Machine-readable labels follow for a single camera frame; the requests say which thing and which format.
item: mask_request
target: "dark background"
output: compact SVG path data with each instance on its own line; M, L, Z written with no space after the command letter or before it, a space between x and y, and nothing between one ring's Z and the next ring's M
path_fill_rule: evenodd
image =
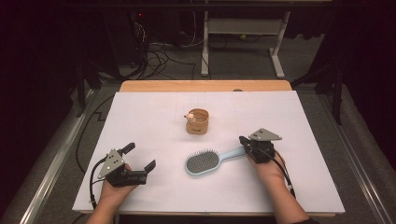
M197 34L201 35L203 13L196 15ZM247 14L234 11L217 15L246 17ZM151 35L168 39L175 45L180 39L180 30L189 35L193 33L190 13L158 11L145 12L145 16ZM395 21L385 1L375 2L364 10L356 8L335 14L295 10L285 33L285 37L290 38L297 34L305 38L326 34L311 71L331 60L341 64L344 82L393 168L396 167ZM1 152L5 158L0 162L2 216L36 158L69 112L73 104L69 95L76 87L77 66L82 64L84 78L92 88L100 88L98 71L117 77L118 64L128 57L135 60L138 52L122 55L117 51L120 45L112 42L117 36L108 31L111 22L106 20L106 15L63 11L58 2L2 1L0 22ZM132 37L124 43L125 48L133 49L131 30L121 30Z

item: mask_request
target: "desk leg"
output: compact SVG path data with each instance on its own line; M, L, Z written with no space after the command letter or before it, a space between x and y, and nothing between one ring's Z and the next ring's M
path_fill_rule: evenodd
M209 75L209 48L207 46L207 39L209 37L209 31L207 27L207 20L209 18L209 12L205 12L204 18L204 48L202 50L202 61L201 61L201 76L207 77Z
M279 61L279 58L277 57L277 53L279 52L279 48L280 48L280 44L282 43L283 35L285 34L286 27L288 26L289 16L290 16L290 12L289 11L285 12L285 15L283 16L283 21L279 27L279 32L277 33L276 46L274 49L273 48L269 49L271 59L272 59L272 62L273 62L273 65L274 65L274 68L276 71L277 78L285 78L285 74L283 73L283 69L282 69L282 66L280 65L280 61Z

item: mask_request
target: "gray carpet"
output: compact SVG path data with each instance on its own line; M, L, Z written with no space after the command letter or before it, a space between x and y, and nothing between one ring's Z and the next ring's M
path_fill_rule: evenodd
M320 42L321 38L310 40L303 40L300 37L285 39L279 52L279 59L282 63L286 80L294 80L308 71ZM237 40L228 39L227 46L225 46L225 41L222 37L214 36L209 43L213 47L209 53L210 77L200 76L201 49L199 47L181 49L166 47L167 55L171 59L178 61L178 63L168 61L160 74L148 79L192 79L192 77L194 79L276 79L267 52L267 49L272 47L274 43L275 39L273 37L265 37L253 43L241 43ZM155 71L154 66L160 62L154 56L152 57L153 59L150 61L152 69L149 68L147 70L146 76ZM122 67L121 71L126 74L130 72L130 68ZM332 117L329 115L328 104L331 96L316 95L313 87L313 85L302 85L296 90L346 209L346 212L342 215L317 217L317 220L320 223L391 223L378 221L380 217L374 212L370 201L367 200L368 196L362 190L361 182L357 178L353 164L351 164L347 156L345 141L340 136L337 126L334 126ZM78 137L65 161L64 168L60 172L59 178L56 180L56 184L53 186L36 223L69 224L79 216L79 213L71 210L83 177L83 173L78 169L75 158L78 140L81 139L78 146L78 158L82 167L86 169L104 126L104 122L99 119L99 113L94 114L90 120L88 118L96 107L118 91L119 88L120 83L106 82L104 87L95 94L96 97L93 103L87 108L87 118L82 124ZM106 117L110 106L111 99L98 108L97 111L102 112L102 119ZM70 116L73 117L75 112L72 111ZM364 120L361 119L359 112L354 107L347 88L343 90L341 112L342 130L346 133L348 143L356 149L355 151L361 165L365 168L366 174L375 186L384 207L388 211L396 211L396 174L368 132ZM1 223L12 224L21 222L24 212L55 157L59 142L62 142L63 138L67 136L68 130L66 123L54 135L51 143L44 150L34 169L32 169L32 172L21 186ZM391 220L396 220L394 214L389 215ZM84 217L78 223L84 223L86 218ZM152 223L153 221L153 219L145 220L143 218L138 220L138 223ZM191 219L170 219L171 223L179 221L188 223ZM198 221L202 223L222 222L221 220L208 219ZM261 221L241 219L239 223L243 222L255 223Z

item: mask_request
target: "hairbrush head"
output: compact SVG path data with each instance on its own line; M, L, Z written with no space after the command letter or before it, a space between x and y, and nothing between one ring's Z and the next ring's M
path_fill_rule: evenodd
M204 175L218 169L223 160L241 155L245 155L244 147L220 155L213 149L205 149L191 154L186 159L186 171L189 175Z

